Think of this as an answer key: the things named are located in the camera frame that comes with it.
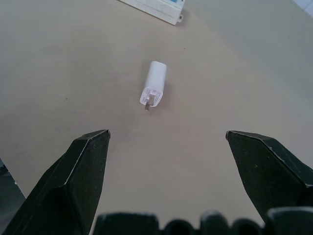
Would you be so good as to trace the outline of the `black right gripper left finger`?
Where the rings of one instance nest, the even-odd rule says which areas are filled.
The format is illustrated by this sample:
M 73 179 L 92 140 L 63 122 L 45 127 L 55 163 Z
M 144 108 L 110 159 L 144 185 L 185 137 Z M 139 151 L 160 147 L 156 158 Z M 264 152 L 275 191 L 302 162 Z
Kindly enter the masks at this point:
M 5 235 L 87 235 L 104 181 L 109 130 L 75 139 L 43 174 Z

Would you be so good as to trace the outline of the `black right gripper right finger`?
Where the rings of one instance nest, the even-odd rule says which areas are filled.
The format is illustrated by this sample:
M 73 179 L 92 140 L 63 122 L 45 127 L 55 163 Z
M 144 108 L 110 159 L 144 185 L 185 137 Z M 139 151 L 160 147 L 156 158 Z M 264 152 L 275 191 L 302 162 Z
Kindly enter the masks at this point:
M 313 222 L 313 170 L 274 138 L 227 131 L 245 191 L 264 221 Z

